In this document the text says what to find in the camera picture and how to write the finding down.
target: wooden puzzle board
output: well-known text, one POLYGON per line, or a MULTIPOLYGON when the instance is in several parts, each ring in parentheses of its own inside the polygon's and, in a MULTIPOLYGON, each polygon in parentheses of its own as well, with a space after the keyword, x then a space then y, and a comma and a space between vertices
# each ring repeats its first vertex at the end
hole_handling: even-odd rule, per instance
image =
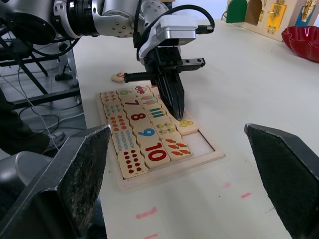
MULTIPOLYGON (((120 104, 123 104, 123 102, 129 101, 129 100, 126 97, 119 96, 116 93, 116 91, 111 92, 111 93, 108 92, 106 94, 107 97, 106 98, 103 97, 103 101, 101 98, 101 94, 105 94, 105 93, 97 93, 96 94, 96 102, 97 102, 97 106, 98 106, 101 124, 108 124, 108 123, 111 124, 111 117, 114 114, 116 116, 120 115, 121 119, 123 118, 122 117, 123 115, 127 116, 126 119, 122 120, 122 124, 124 126, 126 126, 128 124, 127 122, 130 121, 128 116, 131 116, 133 113, 140 113, 141 109, 138 106, 133 106, 136 109, 130 109, 129 111, 127 110, 126 107, 123 108, 123 106, 120 104), (106 105, 107 101, 109 102, 108 109, 111 109, 110 106, 112 106, 113 111, 112 110, 111 111, 105 110, 106 109, 105 105, 106 105)), ((156 93, 147 92, 146 95, 148 95, 150 97, 151 95, 155 96, 156 93)), ((133 102, 134 102, 136 99, 135 95, 132 95, 132 98, 130 101, 132 101, 132 99, 134 99, 133 100, 133 102)), ((140 170, 141 170, 141 172, 143 172, 143 174, 140 174, 138 176, 134 176, 131 178, 127 178, 127 179, 123 178, 123 174, 122 174, 121 167, 120 167, 120 165, 123 166, 123 161, 118 160, 119 155, 121 155, 121 158, 123 158, 124 155, 122 152, 119 152, 118 147, 117 147, 117 149, 115 148, 114 141, 116 141, 116 139, 115 139, 116 137, 115 137, 115 132, 112 131, 112 138, 110 139, 110 142, 108 145, 108 160, 110 160, 110 162, 111 162, 112 169, 113 169, 112 172, 115 175, 116 182, 117 182, 117 185, 118 185, 120 191, 124 191, 124 190, 130 189, 130 188, 133 188, 133 187, 136 187, 136 186, 148 183, 148 182, 152 182, 154 180, 157 180, 157 179, 184 171, 186 169, 195 167, 197 165, 208 163, 208 162, 211 162, 213 160, 217 160, 217 159, 224 157, 224 152, 219 148, 219 146, 216 144, 216 142, 205 135, 202 128, 194 121, 194 119, 191 116, 189 116, 189 115, 187 115, 187 116, 189 118, 191 118, 191 121, 193 121, 198 126, 198 131, 187 134, 187 135, 183 135, 183 136, 180 136, 179 132, 176 132, 176 133, 179 135, 179 137, 182 137, 183 142, 186 143, 188 146, 188 148, 186 148, 186 149, 187 150, 189 149, 192 152, 192 155, 190 157, 187 157, 185 159, 180 159, 178 161, 172 161, 172 160, 169 160, 169 158, 168 158, 167 160, 169 161, 169 163, 166 162, 165 165, 162 165, 162 166, 157 165, 154 168, 146 168, 145 169, 144 167, 142 167, 142 170, 141 169, 140 170)), ((174 119, 167 117, 166 120, 173 121, 174 119)), ((126 132, 127 129, 130 130, 129 133, 131 131, 133 132, 132 128, 125 128, 125 130, 123 130, 123 132, 126 132)), ((136 140, 136 136, 131 135, 131 133, 130 133, 129 137, 131 137, 130 139, 133 139, 133 141, 136 140)), ((163 141, 161 141, 161 138, 160 138, 159 141, 156 141, 156 142, 165 143, 166 138, 169 138, 169 137, 164 137, 163 141)), ((148 144, 148 146, 144 146, 143 143, 141 145, 138 145, 137 143, 135 143, 134 146, 132 145, 133 148, 130 148, 130 145, 129 145, 128 150, 134 150, 134 152, 136 151, 136 153, 139 155, 138 157, 140 157, 140 156, 143 157, 143 156, 146 156, 145 155, 145 153, 146 153, 145 148, 150 146, 149 142, 145 142, 145 145, 146 144, 148 144)))

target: white table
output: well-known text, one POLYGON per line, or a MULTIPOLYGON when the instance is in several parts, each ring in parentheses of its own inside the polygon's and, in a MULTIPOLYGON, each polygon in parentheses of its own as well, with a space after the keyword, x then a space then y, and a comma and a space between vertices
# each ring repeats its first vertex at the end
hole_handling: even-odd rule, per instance
MULTIPOLYGON (((111 75, 144 67, 132 39, 83 37, 74 53, 86 124, 98 126, 95 93, 128 87, 111 75)), ((226 157, 124 193, 107 162, 100 194, 108 238, 290 239, 263 188, 244 125, 296 134, 319 155, 319 65, 284 43, 220 21, 213 34, 183 46, 182 56, 207 62, 181 74, 185 110, 226 157), (153 207, 155 214, 136 219, 153 207)))

